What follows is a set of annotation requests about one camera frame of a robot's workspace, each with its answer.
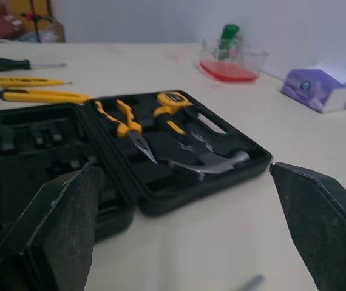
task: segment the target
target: hammer head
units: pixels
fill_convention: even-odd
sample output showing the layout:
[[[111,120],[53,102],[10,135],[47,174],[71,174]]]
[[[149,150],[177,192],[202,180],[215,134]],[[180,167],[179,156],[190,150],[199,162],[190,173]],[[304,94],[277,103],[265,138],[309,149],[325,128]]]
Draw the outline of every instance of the hammer head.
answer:
[[[234,168],[234,165],[240,164],[241,162],[246,162],[250,160],[250,156],[243,150],[238,151],[232,158],[224,159],[217,164],[211,165],[187,165],[180,162],[169,161],[169,166],[172,169],[178,170],[180,172],[191,172],[198,175],[198,180],[203,181],[205,175],[216,175],[227,172]]]

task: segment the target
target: screwdriver shaft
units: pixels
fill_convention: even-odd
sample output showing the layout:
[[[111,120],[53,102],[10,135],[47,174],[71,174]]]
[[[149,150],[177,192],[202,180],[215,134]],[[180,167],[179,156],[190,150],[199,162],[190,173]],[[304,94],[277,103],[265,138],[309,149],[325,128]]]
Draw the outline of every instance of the screwdriver shaft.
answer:
[[[55,64],[31,64],[32,68],[36,67],[65,67],[66,63],[65,62],[58,62]]]

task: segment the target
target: black screwdriver handle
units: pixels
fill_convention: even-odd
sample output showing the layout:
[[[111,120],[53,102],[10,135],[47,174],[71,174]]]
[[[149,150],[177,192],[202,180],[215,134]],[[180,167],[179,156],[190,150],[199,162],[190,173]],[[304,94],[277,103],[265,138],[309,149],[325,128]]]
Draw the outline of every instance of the black screwdriver handle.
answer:
[[[14,61],[12,59],[0,58],[0,72],[11,70],[30,70],[32,68],[30,61],[24,59],[22,61]]]

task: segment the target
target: screwdriver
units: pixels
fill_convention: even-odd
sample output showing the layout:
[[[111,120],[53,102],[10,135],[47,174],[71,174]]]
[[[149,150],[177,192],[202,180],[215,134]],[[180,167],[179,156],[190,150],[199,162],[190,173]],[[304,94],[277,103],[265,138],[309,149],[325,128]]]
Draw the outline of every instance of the screwdriver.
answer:
[[[0,72],[11,70],[31,70],[36,67],[64,67],[63,62],[56,64],[31,64],[29,60],[15,61],[13,59],[0,58]]]
[[[31,77],[0,77],[0,87],[42,87],[42,86],[55,86],[55,85],[67,85],[72,82],[66,82],[63,80],[44,79],[44,78],[31,78]]]

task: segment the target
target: yellow plier handle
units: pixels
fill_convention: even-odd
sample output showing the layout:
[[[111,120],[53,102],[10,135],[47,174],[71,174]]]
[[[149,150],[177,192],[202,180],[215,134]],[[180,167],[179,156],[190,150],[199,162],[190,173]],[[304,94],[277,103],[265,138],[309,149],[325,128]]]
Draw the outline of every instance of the yellow plier handle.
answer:
[[[135,122],[134,114],[132,113],[132,109],[130,106],[128,106],[123,101],[117,100],[117,106],[120,111],[122,111],[124,114],[126,114],[127,118],[127,125],[113,116],[110,116],[107,112],[104,111],[103,105],[100,101],[95,101],[95,104],[97,106],[97,110],[103,114],[105,117],[107,117],[109,120],[111,120],[114,124],[117,126],[117,136],[119,138],[124,138],[127,136],[127,133],[130,131],[136,131],[139,134],[142,134],[142,126]]]

